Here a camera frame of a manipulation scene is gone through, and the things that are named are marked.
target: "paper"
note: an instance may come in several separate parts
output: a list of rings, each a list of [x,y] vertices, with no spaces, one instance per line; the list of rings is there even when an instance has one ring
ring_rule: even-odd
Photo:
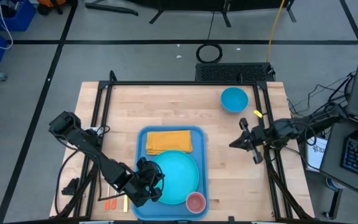
[[[313,142],[313,141],[314,141],[314,137],[308,140],[308,142]],[[306,160],[311,166],[315,168],[320,168],[321,161],[323,160],[324,152],[326,150],[327,142],[328,141],[325,139],[316,138],[316,144],[314,146],[307,145]],[[308,164],[306,165],[306,170],[319,172],[318,170],[310,167]]]

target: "blue plate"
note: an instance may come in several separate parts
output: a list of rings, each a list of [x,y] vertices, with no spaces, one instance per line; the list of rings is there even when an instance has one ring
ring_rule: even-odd
[[[190,193],[196,191],[200,177],[196,162],[188,154],[169,150],[157,155],[153,161],[165,175],[160,202],[168,205],[183,203]]]
[[[248,95],[238,87],[229,87],[223,91],[221,103],[228,112],[240,113],[248,105]]]

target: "teal plate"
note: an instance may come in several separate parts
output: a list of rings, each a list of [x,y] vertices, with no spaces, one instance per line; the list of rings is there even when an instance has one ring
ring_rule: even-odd
[[[169,150],[157,155],[154,159],[162,169],[164,189],[160,202],[176,205],[186,201],[187,196],[196,191],[200,180],[196,162],[188,154]]]

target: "blue tray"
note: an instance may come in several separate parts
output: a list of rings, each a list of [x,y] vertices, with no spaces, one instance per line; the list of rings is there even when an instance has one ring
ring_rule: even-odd
[[[137,137],[135,161],[138,161],[141,157],[145,157],[147,160],[152,160],[155,157],[146,154],[147,133],[149,131],[179,130],[190,130],[191,132],[193,152],[189,153],[188,155],[194,159],[198,166],[200,182],[196,191],[204,195],[206,199],[206,207],[201,213],[194,214],[186,208],[186,202],[180,203],[178,205],[167,205],[161,202],[152,202],[149,200],[145,205],[139,208],[132,205],[134,214],[141,220],[199,220],[208,213],[208,164],[206,161],[205,134],[201,128],[197,126],[147,126],[140,130]]]

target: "orange marker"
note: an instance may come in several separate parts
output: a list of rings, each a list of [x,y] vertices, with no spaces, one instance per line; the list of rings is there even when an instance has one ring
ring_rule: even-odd
[[[110,197],[110,185],[107,184],[107,197]],[[104,209],[109,209],[110,208],[110,199],[106,200],[106,202],[104,203]]]
[[[116,209],[116,207],[117,207],[117,199],[114,198],[114,199],[112,200],[111,209]]]

